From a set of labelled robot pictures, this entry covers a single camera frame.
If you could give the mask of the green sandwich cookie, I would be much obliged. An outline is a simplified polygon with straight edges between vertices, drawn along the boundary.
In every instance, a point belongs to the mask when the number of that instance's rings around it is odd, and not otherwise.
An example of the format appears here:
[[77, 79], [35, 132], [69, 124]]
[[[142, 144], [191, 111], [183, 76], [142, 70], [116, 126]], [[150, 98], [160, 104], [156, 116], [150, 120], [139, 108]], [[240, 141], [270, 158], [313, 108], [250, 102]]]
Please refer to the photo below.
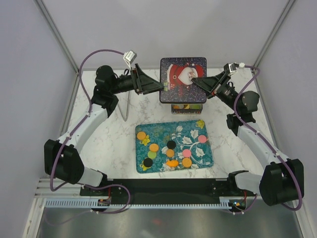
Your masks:
[[195, 110], [199, 110], [201, 108], [201, 105], [192, 105], [192, 109], [195, 109]]
[[156, 158], [156, 156], [157, 156], [157, 153], [156, 152], [153, 152], [153, 151], [149, 151], [148, 152], [148, 158], [150, 158], [150, 159], [155, 159]]

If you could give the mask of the silver metal tongs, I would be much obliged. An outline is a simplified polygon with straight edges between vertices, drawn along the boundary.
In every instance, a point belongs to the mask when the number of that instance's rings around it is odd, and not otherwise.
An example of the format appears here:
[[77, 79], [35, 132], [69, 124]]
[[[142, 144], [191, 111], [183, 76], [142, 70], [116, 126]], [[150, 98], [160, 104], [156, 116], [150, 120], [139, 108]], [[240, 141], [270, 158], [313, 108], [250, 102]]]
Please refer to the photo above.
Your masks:
[[119, 94], [118, 108], [119, 108], [123, 121], [128, 120], [130, 104], [131, 104], [131, 92]]

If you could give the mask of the gold tin lid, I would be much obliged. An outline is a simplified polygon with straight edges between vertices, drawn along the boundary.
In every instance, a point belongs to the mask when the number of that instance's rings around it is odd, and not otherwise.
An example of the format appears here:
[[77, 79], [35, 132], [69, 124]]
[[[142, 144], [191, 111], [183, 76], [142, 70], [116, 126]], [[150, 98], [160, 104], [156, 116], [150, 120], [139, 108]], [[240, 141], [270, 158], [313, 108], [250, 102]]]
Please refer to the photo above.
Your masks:
[[193, 78], [207, 75], [205, 57], [173, 57], [160, 60], [160, 83], [164, 85], [159, 93], [163, 104], [203, 104], [205, 92], [193, 83]]

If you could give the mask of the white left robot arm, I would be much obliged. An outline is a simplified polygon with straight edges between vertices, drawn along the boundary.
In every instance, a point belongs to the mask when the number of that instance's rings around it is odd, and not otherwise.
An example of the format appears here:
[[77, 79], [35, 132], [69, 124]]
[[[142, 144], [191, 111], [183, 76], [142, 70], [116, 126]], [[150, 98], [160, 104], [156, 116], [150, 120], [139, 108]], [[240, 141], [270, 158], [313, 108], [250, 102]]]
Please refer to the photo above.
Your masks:
[[117, 94], [135, 91], [149, 94], [160, 91], [163, 84], [146, 75], [138, 66], [117, 76], [108, 65], [96, 71], [93, 96], [88, 109], [77, 124], [57, 140], [49, 139], [44, 145], [44, 168], [50, 177], [70, 184], [91, 186], [96, 195], [104, 195], [108, 183], [105, 174], [84, 166], [80, 152], [94, 131], [110, 117], [118, 104]]

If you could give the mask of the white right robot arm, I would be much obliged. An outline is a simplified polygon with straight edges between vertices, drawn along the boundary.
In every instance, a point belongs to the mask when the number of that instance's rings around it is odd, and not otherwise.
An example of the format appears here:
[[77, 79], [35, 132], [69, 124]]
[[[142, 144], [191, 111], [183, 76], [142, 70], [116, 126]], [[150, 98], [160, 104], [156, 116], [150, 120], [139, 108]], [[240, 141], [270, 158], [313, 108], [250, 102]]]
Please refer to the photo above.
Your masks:
[[249, 84], [237, 92], [229, 82], [237, 69], [245, 67], [243, 63], [230, 63], [218, 75], [190, 77], [208, 99], [218, 97], [234, 111], [227, 115], [228, 128], [251, 149], [264, 169], [261, 176], [249, 171], [230, 173], [226, 189], [234, 196], [247, 190], [260, 195], [269, 206], [281, 204], [298, 211], [304, 197], [304, 166], [299, 159], [290, 159], [283, 154], [261, 132], [252, 115], [258, 109], [259, 94], [247, 91]]

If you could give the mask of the dotted orange biscuit far left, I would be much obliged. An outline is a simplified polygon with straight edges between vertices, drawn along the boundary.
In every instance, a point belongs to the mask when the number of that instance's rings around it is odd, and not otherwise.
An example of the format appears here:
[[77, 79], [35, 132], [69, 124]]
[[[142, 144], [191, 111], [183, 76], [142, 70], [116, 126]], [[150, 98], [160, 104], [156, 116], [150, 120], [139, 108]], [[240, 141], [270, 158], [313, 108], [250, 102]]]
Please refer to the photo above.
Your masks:
[[143, 131], [140, 131], [137, 133], [137, 139], [139, 139], [139, 140], [144, 140], [146, 138], [146, 136], [147, 136], [146, 133]]

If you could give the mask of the pink sandwich cookie upper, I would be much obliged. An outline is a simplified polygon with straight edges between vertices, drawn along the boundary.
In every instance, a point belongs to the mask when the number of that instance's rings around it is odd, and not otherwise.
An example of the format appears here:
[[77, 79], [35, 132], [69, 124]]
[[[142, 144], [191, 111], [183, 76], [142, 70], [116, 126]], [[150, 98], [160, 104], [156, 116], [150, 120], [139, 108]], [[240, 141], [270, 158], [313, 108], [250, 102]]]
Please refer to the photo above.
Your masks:
[[205, 135], [199, 135], [198, 136], [198, 141], [200, 142], [200, 143], [206, 143], [207, 142], [207, 137], [205, 136]]

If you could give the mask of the pink sandwich cookie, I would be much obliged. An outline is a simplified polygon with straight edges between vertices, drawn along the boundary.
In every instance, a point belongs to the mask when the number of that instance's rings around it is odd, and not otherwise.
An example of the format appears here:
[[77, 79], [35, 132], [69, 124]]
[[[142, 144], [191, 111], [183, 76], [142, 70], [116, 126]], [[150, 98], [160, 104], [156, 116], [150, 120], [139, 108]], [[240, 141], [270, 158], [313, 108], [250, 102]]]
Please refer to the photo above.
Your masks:
[[184, 158], [190, 158], [192, 153], [191, 153], [191, 150], [190, 149], [185, 149], [182, 151], [182, 155]]
[[207, 142], [207, 137], [205, 136], [205, 135], [199, 135], [198, 136], [198, 141], [200, 142], [200, 143], [206, 143]]

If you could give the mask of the dotted orange biscuit centre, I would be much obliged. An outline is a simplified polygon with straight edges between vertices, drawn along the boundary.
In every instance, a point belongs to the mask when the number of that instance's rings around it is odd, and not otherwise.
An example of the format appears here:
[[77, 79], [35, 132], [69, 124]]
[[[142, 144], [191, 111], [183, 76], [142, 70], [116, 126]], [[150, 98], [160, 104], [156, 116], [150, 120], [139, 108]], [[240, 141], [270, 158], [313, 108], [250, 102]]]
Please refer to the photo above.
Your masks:
[[149, 146], [149, 150], [151, 152], [157, 152], [159, 150], [159, 146], [155, 143], [152, 143], [150, 146]]

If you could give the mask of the teal floral serving tray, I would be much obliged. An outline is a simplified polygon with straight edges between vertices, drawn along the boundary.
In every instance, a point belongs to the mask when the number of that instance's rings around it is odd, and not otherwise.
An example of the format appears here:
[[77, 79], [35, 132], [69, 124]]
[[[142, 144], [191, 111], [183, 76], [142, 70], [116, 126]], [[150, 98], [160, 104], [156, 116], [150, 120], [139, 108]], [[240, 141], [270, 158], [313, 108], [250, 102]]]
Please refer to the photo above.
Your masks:
[[214, 165], [208, 131], [201, 119], [137, 125], [135, 145], [136, 171], [140, 174]]

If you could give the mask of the black sandwich cookie upper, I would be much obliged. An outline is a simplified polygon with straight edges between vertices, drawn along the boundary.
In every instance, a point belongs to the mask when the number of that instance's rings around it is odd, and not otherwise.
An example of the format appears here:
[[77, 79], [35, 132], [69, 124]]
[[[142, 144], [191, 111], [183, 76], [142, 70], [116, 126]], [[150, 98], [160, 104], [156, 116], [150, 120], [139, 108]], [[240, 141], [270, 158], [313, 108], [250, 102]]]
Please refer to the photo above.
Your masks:
[[174, 150], [175, 147], [176, 147], [176, 142], [173, 141], [173, 140], [168, 141], [168, 142], [167, 142], [167, 147], [168, 147], [168, 149]]

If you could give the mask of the black sandwich cookie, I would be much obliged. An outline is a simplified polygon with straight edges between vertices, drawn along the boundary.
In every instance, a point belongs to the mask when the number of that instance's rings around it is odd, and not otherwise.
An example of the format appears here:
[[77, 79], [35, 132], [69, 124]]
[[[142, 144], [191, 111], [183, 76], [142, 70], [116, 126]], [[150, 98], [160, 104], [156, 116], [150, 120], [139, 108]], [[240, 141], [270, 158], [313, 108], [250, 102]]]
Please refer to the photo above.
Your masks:
[[150, 168], [153, 165], [153, 160], [151, 158], [145, 158], [143, 161], [143, 165], [146, 168]]
[[175, 147], [176, 147], [176, 142], [173, 141], [173, 140], [168, 141], [168, 142], [167, 142], [167, 147], [168, 147], [168, 149], [174, 150]]

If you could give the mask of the black sandwich cookie lower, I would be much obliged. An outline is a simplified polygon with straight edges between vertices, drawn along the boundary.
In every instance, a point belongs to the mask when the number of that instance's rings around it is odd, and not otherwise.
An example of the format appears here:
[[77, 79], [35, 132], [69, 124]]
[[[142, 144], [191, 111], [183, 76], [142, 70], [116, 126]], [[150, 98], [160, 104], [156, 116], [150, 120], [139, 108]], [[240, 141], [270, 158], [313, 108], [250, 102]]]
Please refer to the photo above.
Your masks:
[[143, 165], [146, 168], [150, 168], [153, 165], [153, 160], [151, 158], [145, 158], [143, 161]]

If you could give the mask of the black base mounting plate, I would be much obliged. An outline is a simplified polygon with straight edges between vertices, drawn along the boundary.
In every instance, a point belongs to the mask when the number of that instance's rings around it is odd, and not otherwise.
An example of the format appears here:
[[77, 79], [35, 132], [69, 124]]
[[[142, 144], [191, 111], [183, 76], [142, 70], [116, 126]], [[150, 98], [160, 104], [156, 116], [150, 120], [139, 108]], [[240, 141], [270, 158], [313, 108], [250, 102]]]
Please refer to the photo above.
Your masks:
[[119, 184], [130, 194], [130, 203], [193, 204], [216, 202], [221, 197], [253, 197], [234, 188], [226, 178], [105, 179], [102, 187]]

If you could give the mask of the aluminium frame rail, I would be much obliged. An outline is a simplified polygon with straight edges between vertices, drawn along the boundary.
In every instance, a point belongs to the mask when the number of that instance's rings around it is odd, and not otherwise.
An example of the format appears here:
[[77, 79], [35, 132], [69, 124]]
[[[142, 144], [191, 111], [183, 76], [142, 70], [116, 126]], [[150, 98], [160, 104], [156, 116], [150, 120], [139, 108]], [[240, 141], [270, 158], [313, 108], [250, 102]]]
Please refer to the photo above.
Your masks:
[[50, 179], [41, 178], [35, 191], [36, 198], [73, 198], [80, 196], [81, 186], [78, 184], [66, 184], [57, 191], [51, 191]]

